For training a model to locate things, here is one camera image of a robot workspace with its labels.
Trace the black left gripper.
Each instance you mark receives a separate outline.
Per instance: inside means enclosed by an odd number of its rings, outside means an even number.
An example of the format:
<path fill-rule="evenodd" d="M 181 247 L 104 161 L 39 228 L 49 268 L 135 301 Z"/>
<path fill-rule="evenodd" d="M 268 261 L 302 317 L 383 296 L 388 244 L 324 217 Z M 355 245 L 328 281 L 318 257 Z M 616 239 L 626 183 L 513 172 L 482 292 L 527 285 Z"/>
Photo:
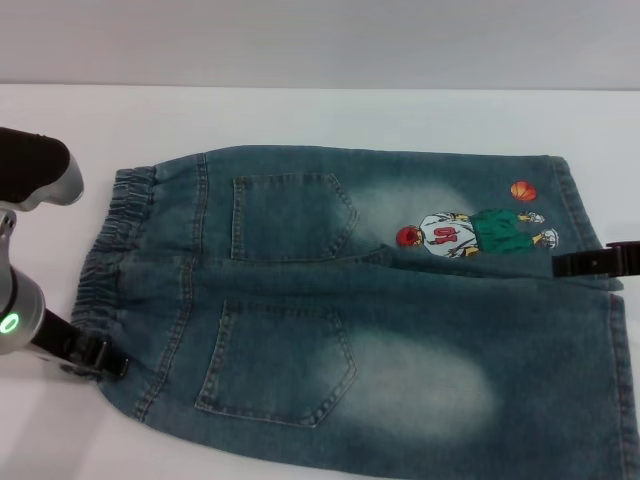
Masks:
<path fill-rule="evenodd" d="M 45 361 L 71 366 L 79 374 L 122 379 L 130 364 L 110 337 L 82 334 L 51 311 L 44 313 L 29 342 L 29 353 Z"/>

